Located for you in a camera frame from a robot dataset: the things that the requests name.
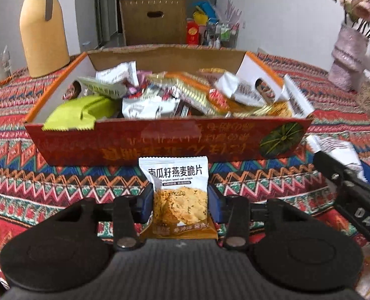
colorful tablecloth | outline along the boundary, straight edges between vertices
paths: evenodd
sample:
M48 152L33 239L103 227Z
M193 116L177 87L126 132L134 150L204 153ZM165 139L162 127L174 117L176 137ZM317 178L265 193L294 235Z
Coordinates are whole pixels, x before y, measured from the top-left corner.
M282 57L259 57L279 75L288 73L316 108L309 133L352 142L370 164L370 119L354 94L337 89L324 70ZM84 197L110 202L122 194L139 194L148 184L138 167L51 167L45 162L22 119L60 73L31 79L24 69L0 87L0 250L12 237ZM332 208L335 194L314 170L305 140L290 158L212 163L210 182L226 195L240 194L253 202L283 198L366 244ZM261 230L261 223L253 224L253 241L262 238ZM111 238L109 223L100 224L99 235Z

pumpkin seed oat crisps packet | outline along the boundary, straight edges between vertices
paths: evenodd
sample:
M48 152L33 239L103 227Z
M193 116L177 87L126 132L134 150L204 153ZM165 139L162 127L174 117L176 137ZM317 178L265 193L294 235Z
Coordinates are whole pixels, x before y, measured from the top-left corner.
M140 158L139 166L154 187L153 218L142 238L217 238L207 208L207 157Z

red gift box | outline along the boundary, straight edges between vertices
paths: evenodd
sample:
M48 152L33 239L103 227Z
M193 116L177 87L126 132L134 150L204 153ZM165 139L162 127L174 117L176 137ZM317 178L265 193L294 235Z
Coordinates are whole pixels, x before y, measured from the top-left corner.
M188 30L186 31L186 42L188 45L199 44L199 26L194 21L188 22Z

brown cardboard box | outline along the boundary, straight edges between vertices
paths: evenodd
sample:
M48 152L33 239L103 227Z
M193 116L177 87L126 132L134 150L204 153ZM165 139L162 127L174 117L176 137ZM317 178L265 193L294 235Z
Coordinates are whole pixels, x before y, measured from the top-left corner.
M185 0L120 0L125 45L185 44Z
M134 165L139 157L147 156L207 156L210 162L289 156L312 118L105 119L98 120L89 131L42 131L44 121L62 104L63 94L78 76L95 76L96 71L128 61L136 61L139 70L153 72L223 68L236 73L248 55L244 51L177 45L83 53L45 91L25 118L25 127L44 159L55 166ZM271 69L262 65L274 80L282 82Z

vase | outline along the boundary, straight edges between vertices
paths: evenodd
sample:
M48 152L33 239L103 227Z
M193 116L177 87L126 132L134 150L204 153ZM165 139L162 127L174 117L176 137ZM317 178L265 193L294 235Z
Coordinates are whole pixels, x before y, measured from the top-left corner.
M334 63L328 79L344 91L358 91L367 47L368 38L343 23L332 51Z

